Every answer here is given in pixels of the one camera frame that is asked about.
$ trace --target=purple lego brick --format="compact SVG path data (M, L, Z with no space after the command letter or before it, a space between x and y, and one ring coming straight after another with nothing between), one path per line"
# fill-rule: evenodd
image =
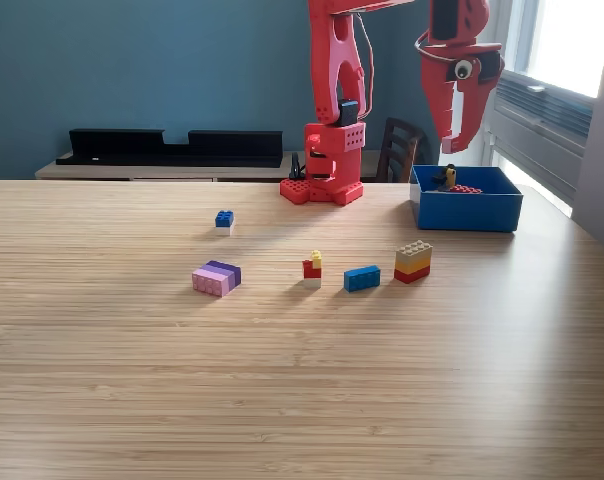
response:
M215 260L210 261L209 263L207 263L207 265L232 271L233 273L235 273L236 284L240 285L242 283L242 269L240 267L234 267L233 265L229 265L228 263L216 262Z
M231 291L229 277L202 269L193 272L193 289L218 297L223 297Z
M229 277L229 290L233 290L237 287L235 283L235 272L226 268L214 267L213 265L206 264L202 267L202 270L208 270L209 272L219 273L225 277Z

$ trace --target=white lego brick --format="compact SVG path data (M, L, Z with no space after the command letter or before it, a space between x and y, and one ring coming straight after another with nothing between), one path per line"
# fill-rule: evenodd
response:
M397 250L395 260L404 265L411 265L415 262L420 262L425 259L431 259L433 254L433 246L418 240L406 247Z
M305 278L304 288L322 288L321 278Z
M218 237L230 237L233 235L233 230L235 229L235 222L231 224L230 227L215 227L215 234Z

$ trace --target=wooden chair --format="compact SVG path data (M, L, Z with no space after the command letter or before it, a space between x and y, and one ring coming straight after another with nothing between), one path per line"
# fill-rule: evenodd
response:
M380 152L377 183L409 183L411 168L416 162L424 132L413 125L389 118Z

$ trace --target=blue plastic box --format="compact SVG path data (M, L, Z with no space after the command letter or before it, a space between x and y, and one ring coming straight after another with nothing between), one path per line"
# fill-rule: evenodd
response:
M432 178L442 167L416 165L411 206L418 228L514 232L518 229L522 193L497 167L456 167L457 184L484 193L437 192Z

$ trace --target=blue wall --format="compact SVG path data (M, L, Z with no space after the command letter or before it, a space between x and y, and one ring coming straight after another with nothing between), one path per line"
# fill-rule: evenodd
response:
M419 63L401 58L420 33L404 20L424 5L365 17L376 51L367 148L390 115L430 121ZM309 65L306 0L0 0L0 178L33 178L79 127L162 128L167 141L284 130L285 149L301 149L315 121Z

